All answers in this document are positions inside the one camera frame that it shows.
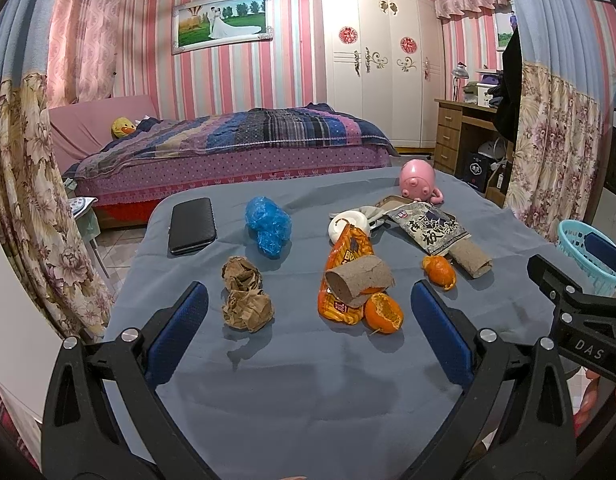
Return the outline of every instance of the orange snack bag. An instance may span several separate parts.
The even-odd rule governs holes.
[[[361,229],[347,224],[339,240],[330,251],[324,272],[368,254],[374,254],[368,236]],[[352,308],[341,303],[332,293],[328,292],[328,283],[325,278],[321,279],[317,309],[326,319],[347,323],[348,325],[357,324],[363,319],[363,306]]]

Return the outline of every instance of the table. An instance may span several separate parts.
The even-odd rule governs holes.
[[[94,209],[92,209],[92,205],[96,202],[96,199],[87,197],[85,200],[87,204],[86,207],[74,215],[76,227],[78,228],[79,234],[81,234],[81,237],[83,238],[83,243],[88,244],[86,245],[86,250],[90,254],[90,259],[92,260],[92,255],[94,254],[94,257],[98,262],[99,269],[103,270],[105,277],[110,279],[110,275],[105,268],[101,255],[99,254],[98,244],[96,243],[96,237],[101,234],[99,222],[94,214]]]
[[[363,323],[345,326],[317,313],[330,251],[329,213],[398,193],[398,174],[399,168],[385,168],[193,189],[166,198],[152,214],[105,339],[142,327],[192,280],[207,286],[208,316],[172,380],[157,393],[222,480],[395,478],[456,402],[460,388],[446,379],[409,309],[412,285],[424,277],[423,253],[401,229],[387,224],[372,241],[396,279],[390,295],[403,307],[402,330],[371,335]],[[443,209],[456,215],[494,260],[493,272],[478,280],[459,275],[456,289],[440,294],[478,328],[495,329],[508,341],[534,343],[549,331],[552,303],[528,279],[528,258],[542,254],[586,289],[583,272],[511,211],[437,174]],[[278,260],[261,254],[245,227],[246,203],[258,195],[275,200],[293,220],[291,242]],[[173,206],[201,196],[213,202],[217,240],[199,253],[169,256]],[[228,328],[221,316],[221,267],[232,255],[246,256],[262,271],[264,290],[276,309],[274,322],[252,335]],[[118,391],[109,387],[108,394],[130,448],[149,458]]]
[[[497,110],[435,99],[439,103],[435,169],[461,178],[466,156],[498,136],[492,120]]]

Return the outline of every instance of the pink striped wall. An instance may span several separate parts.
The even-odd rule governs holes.
[[[173,7],[192,1],[124,0],[115,96],[148,93],[162,118],[175,119],[325,100],[316,0],[272,0],[272,41],[173,56]]]
[[[441,19],[443,48],[446,66],[446,98],[453,98],[452,70],[460,61],[467,66],[470,81],[479,81],[477,70],[494,68],[501,70],[502,52],[497,51],[497,29],[495,11],[466,11],[465,16],[453,16],[451,20]],[[459,82],[461,88],[465,80]]]
[[[614,94],[616,92],[616,9],[609,2],[591,0],[593,20],[602,46],[601,57],[604,71],[608,75],[608,94],[606,102],[614,107]]]

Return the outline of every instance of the pink octopus toy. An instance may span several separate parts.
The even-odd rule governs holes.
[[[415,202],[443,202],[443,195],[435,187],[435,170],[425,160],[411,160],[401,168],[399,176],[401,195]]]

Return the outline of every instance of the desk drawer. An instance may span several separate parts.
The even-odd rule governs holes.
[[[435,170],[443,171],[444,173],[447,173],[448,175],[454,176],[454,170],[444,166],[443,164],[439,164],[438,162],[435,161],[434,167],[435,167]]]
[[[459,149],[459,130],[445,126],[437,126],[437,144],[447,146],[453,150]]]
[[[435,163],[450,168],[455,171],[457,169],[457,156],[459,153],[452,148],[437,144],[435,148]]]
[[[439,107],[439,124],[447,128],[461,129],[461,110],[451,110],[450,108]]]

